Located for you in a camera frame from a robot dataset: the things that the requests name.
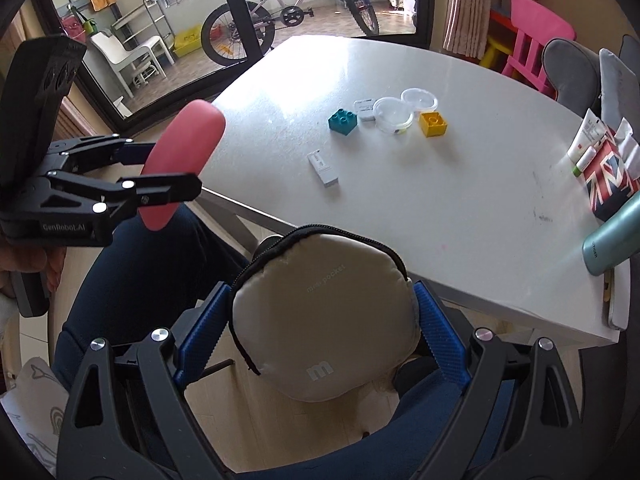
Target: person's hand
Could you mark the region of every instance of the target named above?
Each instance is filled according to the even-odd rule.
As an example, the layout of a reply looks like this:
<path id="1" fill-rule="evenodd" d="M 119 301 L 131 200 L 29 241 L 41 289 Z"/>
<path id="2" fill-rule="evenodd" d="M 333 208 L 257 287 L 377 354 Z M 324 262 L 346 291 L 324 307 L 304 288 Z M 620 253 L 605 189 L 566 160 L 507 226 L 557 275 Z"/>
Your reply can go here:
<path id="1" fill-rule="evenodd" d="M 64 247 L 12 246 L 0 237 L 0 292 L 9 297 L 15 296 L 9 272 L 41 272 L 42 270 L 47 273 L 47 288 L 50 292 L 55 292 L 60 285 L 65 257 L 66 248 Z"/>

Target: teal lego brick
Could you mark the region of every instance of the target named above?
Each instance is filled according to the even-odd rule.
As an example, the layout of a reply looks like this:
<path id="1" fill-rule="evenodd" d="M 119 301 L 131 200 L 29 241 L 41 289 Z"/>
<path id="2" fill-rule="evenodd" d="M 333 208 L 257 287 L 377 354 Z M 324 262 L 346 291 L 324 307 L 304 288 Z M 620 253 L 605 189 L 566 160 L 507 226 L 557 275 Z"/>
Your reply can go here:
<path id="1" fill-rule="evenodd" d="M 358 118 L 353 112 L 340 108 L 335 114 L 329 117 L 329 128 L 339 134 L 349 135 L 358 125 Z"/>

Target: union jack pattern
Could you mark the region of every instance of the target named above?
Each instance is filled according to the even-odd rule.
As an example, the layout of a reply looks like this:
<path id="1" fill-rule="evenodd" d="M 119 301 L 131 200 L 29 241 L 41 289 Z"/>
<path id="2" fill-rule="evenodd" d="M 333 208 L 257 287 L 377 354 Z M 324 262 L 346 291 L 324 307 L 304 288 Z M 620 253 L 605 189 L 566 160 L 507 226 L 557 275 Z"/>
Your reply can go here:
<path id="1" fill-rule="evenodd" d="M 600 151 L 584 170 L 591 210 L 606 221 L 640 189 L 631 180 L 613 140 L 607 138 Z"/>

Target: teal bottle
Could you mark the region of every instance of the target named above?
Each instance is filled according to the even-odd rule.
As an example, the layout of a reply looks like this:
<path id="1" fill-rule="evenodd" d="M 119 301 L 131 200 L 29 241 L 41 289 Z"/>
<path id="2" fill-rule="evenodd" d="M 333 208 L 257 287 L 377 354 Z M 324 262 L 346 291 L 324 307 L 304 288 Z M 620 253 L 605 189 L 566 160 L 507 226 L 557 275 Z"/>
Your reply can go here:
<path id="1" fill-rule="evenodd" d="M 585 238 L 582 257 L 587 270 L 599 276 L 639 250 L 640 192 L 637 192 L 615 215 Z"/>

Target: pink chair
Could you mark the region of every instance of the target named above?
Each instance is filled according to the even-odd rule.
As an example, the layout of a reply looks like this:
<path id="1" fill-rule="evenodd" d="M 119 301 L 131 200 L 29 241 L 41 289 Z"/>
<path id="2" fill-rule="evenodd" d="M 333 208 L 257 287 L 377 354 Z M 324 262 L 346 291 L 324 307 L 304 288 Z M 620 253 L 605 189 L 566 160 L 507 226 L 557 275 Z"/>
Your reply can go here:
<path id="1" fill-rule="evenodd" d="M 511 76 L 516 69 L 539 92 L 553 96 L 554 88 L 542 67 L 542 49 L 553 38 L 575 40 L 574 28 L 533 0 L 511 0 L 511 23 L 518 29 L 518 37 L 502 74 Z"/>

